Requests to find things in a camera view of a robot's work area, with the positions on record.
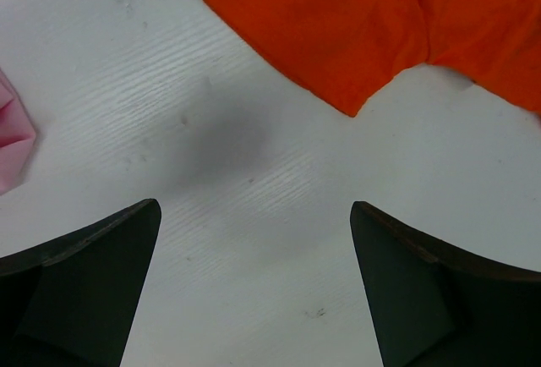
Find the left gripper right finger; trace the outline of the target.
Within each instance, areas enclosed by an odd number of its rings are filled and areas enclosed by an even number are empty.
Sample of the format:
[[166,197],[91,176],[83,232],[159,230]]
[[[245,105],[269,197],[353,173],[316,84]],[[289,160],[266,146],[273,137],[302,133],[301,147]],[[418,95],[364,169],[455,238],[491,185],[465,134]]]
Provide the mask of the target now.
[[540,274],[475,255],[367,202],[352,240],[385,366],[538,366]]

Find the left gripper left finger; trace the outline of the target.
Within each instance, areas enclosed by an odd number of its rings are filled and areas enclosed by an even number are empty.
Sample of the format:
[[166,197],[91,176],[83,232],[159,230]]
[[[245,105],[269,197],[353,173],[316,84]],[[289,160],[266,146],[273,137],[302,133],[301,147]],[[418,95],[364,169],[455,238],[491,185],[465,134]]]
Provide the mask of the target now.
[[118,366],[161,224],[142,200],[1,259],[3,366]]

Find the orange t shirt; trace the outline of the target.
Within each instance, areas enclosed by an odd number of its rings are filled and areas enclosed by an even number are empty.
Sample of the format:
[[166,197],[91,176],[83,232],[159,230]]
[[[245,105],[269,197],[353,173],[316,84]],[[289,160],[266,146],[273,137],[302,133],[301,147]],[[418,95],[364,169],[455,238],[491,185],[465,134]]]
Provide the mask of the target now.
[[540,0],[203,1],[273,68],[348,116],[421,63],[540,110]]

